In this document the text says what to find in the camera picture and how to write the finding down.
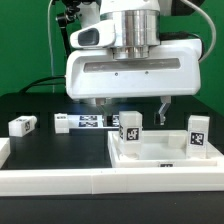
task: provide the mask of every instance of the white box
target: white box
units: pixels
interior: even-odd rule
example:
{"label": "white box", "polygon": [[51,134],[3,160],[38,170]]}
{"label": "white box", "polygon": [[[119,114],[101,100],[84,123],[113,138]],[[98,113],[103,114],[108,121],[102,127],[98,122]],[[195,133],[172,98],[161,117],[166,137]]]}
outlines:
{"label": "white box", "polygon": [[8,123],[9,136],[23,137],[35,129],[35,116],[21,116]]}
{"label": "white box", "polygon": [[69,133],[69,121],[67,114],[55,114],[54,115],[54,126],[55,132],[59,133]]}
{"label": "white box", "polygon": [[190,116],[188,120],[188,158],[207,158],[209,117]]}
{"label": "white box", "polygon": [[137,111],[121,111],[118,148],[124,155],[139,154],[142,147],[142,115]]}

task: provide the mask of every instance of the white platform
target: white platform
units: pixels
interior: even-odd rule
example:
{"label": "white platform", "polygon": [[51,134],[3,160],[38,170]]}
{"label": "white platform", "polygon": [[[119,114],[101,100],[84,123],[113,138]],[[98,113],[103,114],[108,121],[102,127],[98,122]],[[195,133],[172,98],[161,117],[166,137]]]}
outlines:
{"label": "white platform", "polygon": [[[109,132],[116,139],[117,132]],[[167,135],[158,137],[167,141]],[[145,168],[105,168],[105,169],[63,169],[63,170],[18,170],[0,171],[0,196],[28,195],[69,195],[104,194],[134,192],[172,192],[172,191],[224,191],[223,156],[209,144],[207,161],[188,161],[189,164],[178,167],[184,162],[183,152],[169,148],[172,153],[150,154],[157,159],[145,161],[151,167]],[[176,155],[170,160],[168,155]],[[163,162],[173,162],[173,167],[159,167]]]}
{"label": "white platform", "polygon": [[[177,143],[170,141],[175,136]],[[108,133],[108,149],[114,168],[223,166],[224,156],[210,143],[207,143],[206,159],[187,159],[186,144],[186,131],[144,131],[139,159],[131,159],[123,156],[118,148],[118,132]]]}

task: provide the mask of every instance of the robotic arm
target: robotic arm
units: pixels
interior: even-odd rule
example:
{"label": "robotic arm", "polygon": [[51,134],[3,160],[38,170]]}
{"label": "robotic arm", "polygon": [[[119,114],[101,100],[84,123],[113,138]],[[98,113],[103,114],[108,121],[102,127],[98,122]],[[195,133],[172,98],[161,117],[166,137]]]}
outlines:
{"label": "robotic arm", "polygon": [[[87,3],[62,1],[67,20],[73,15],[78,18],[81,3]],[[203,1],[191,0],[190,4],[201,5]],[[79,50],[68,54],[68,95],[72,99],[160,96],[162,106],[155,118],[163,124],[171,96],[193,95],[200,89],[201,41],[163,41],[159,35],[160,15],[192,13],[192,8],[183,2],[186,1],[98,1],[99,22],[83,26],[70,37],[71,45]],[[88,3],[89,7],[96,7],[95,1]]]}

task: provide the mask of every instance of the black and white pattern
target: black and white pattern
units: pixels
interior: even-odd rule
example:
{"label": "black and white pattern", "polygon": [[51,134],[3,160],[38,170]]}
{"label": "black and white pattern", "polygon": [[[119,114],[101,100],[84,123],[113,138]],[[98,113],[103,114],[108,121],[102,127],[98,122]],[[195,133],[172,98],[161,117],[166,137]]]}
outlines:
{"label": "black and white pattern", "polygon": [[25,130],[26,131],[30,130],[30,122],[29,121],[25,123]]}
{"label": "black and white pattern", "polygon": [[17,122],[24,122],[24,121],[27,121],[27,119],[21,119],[21,118],[19,118],[19,119],[17,119],[16,121],[17,121]]}
{"label": "black and white pattern", "polygon": [[203,146],[204,145],[204,133],[191,132],[190,144]]}
{"label": "black and white pattern", "polygon": [[96,121],[97,120],[97,116],[80,116],[80,120],[81,121]]}
{"label": "black and white pattern", "polygon": [[138,141],[139,140],[139,128],[128,128],[127,129],[127,141]]}
{"label": "black and white pattern", "polygon": [[119,128],[119,134],[120,134],[120,138],[124,139],[124,128],[121,125],[120,125],[120,128]]}
{"label": "black and white pattern", "polygon": [[92,128],[92,127],[98,127],[97,122],[79,122],[80,128]]}

